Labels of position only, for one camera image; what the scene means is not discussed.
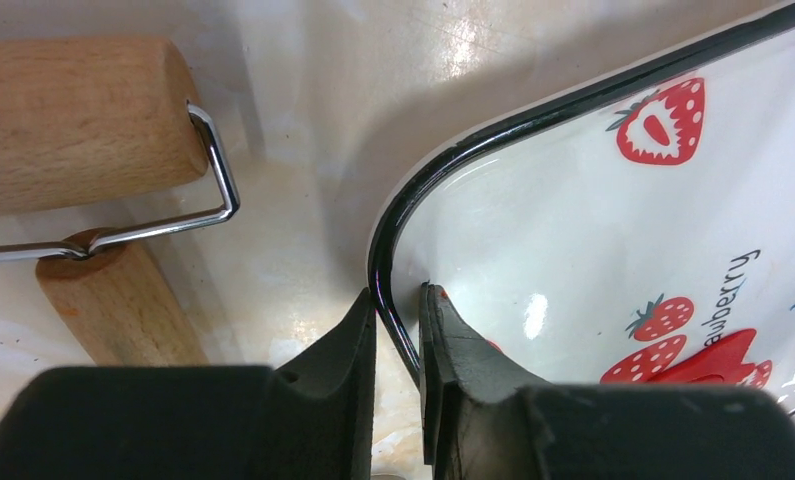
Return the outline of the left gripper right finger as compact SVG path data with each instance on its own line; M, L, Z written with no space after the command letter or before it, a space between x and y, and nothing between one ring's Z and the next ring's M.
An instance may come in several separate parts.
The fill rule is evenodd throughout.
M795 425L741 387L560 385L419 293L424 460L437 479L795 479Z

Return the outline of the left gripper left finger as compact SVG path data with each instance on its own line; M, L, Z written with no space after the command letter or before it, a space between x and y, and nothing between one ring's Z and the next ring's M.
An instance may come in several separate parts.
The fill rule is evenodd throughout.
M376 343L363 290L279 368L45 371L0 421L0 479L366 479Z

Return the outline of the red dough disc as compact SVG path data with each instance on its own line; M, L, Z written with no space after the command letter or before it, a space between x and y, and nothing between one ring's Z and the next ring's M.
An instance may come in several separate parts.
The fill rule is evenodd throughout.
M745 360L756 334L755 329L729 334L683 362L655 375L648 383L740 384L756 369L754 363Z

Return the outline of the strawberry print white tray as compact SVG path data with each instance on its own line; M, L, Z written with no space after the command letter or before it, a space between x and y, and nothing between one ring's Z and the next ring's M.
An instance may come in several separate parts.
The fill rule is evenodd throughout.
M740 384L795 421L795 1L444 146L368 278L412 378L431 283L559 383L648 383L755 329Z

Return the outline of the wooden double-ended rolling pin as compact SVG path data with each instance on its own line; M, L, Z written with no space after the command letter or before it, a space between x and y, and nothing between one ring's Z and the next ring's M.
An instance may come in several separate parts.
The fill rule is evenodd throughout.
M146 194L206 174L217 183L218 207L60 241L0 245L0 262L35 262L41 290L95 363L207 363L143 241L226 222L240 196L220 135L171 40L0 42L0 215Z

